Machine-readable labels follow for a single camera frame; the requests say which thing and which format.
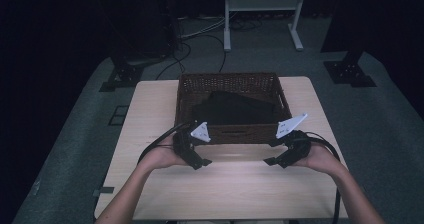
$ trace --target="metal shelf frame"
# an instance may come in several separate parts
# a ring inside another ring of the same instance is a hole
[[[224,50],[231,51],[230,12],[294,10],[293,22],[288,28],[296,50],[302,51],[303,45],[296,30],[302,5],[303,0],[225,0]]]

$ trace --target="wicker basket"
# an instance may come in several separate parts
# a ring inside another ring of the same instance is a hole
[[[175,124],[194,121],[192,107],[206,100],[212,91],[237,93],[275,105],[275,124],[208,125],[209,144],[262,144],[275,138],[278,122],[291,113],[275,73],[183,74],[177,94]]]

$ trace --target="black curtain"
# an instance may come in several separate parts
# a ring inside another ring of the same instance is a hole
[[[348,51],[360,38],[424,117],[423,10],[424,0],[339,0],[322,51]]]
[[[0,222],[11,223],[110,30],[95,0],[2,0],[0,14]]]

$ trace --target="person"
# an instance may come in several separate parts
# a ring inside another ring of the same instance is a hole
[[[96,224],[131,223],[143,187],[152,171],[173,165],[186,165],[172,148],[172,135],[159,146],[149,151],[138,163],[121,190],[96,220]],[[385,223],[376,209],[368,201],[358,183],[347,168],[340,163],[326,147],[312,143],[309,155],[293,166],[307,167],[326,173],[337,185],[349,219],[352,223]]]

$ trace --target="wire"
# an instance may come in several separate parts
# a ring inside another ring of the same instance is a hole
[[[183,126],[188,125],[190,123],[188,122],[183,122],[180,123],[174,127],[172,127],[171,129],[169,129],[168,131],[166,131],[164,134],[162,134],[162,136],[158,137],[156,140],[154,140],[150,145],[148,145],[146,147],[146,149],[143,150],[143,152],[140,154],[140,157],[138,158],[137,164],[140,163],[141,159],[143,159],[143,157],[152,149],[156,148],[156,147],[160,147],[158,144],[165,140],[165,138],[167,138],[169,135],[171,135],[173,132],[178,131],[179,129],[181,129]]]
[[[230,28],[233,31],[239,31],[239,32],[250,31],[262,26],[262,21],[260,19],[257,19],[257,21],[259,23],[258,25],[253,23],[252,21],[236,19],[231,23]]]
[[[186,43],[181,43],[182,45],[184,45],[184,46],[186,46],[187,48],[188,48],[188,52],[187,52],[187,54],[186,55],[184,55],[183,56],[183,58],[181,58],[181,59],[177,59],[177,58],[175,58],[175,56],[174,56],[174,58],[175,58],[175,62],[173,62],[173,63],[171,63],[171,64],[169,64],[168,66],[166,66],[157,76],[156,76],[156,79],[155,80],[159,80],[159,77],[166,71],[166,70],[168,70],[170,67],[172,67],[173,65],[175,65],[175,64],[179,64],[180,65],[180,71],[183,73],[184,71],[185,71],[185,67],[182,65],[182,63],[181,63],[181,61],[182,60],[184,60],[185,58],[187,58],[189,55],[190,55],[190,53],[191,53],[191,47],[188,45],[188,44],[186,44]]]
[[[320,136],[320,135],[318,135],[318,134],[316,134],[314,132],[305,132],[305,133],[306,134],[313,134],[313,135],[321,138],[321,139],[319,139],[319,138],[315,138],[315,137],[309,137],[311,139],[311,141],[319,142],[319,143],[323,144],[324,146],[326,146],[328,149],[330,149],[330,151],[333,154],[333,156],[338,161],[340,161],[340,157],[339,157],[339,154],[337,153],[337,150],[327,140],[325,140],[322,136]],[[337,191],[336,191],[336,201],[335,201],[335,204],[334,204],[333,224],[336,224],[338,222],[338,220],[339,220],[340,199],[341,199],[340,192],[339,192],[339,189],[337,188]]]
[[[197,31],[197,32],[194,32],[194,33],[191,33],[191,34],[180,35],[180,38],[181,39],[186,39],[186,38],[194,37],[194,36],[197,36],[197,35],[200,35],[200,34],[203,34],[203,33],[209,32],[209,31],[212,31],[212,30],[214,30],[214,29],[222,26],[224,24],[224,21],[225,21],[225,19],[224,18],[221,18],[221,20],[219,20],[217,23],[214,23],[214,24],[212,24],[210,26],[207,26],[207,27],[203,28],[200,31]]]

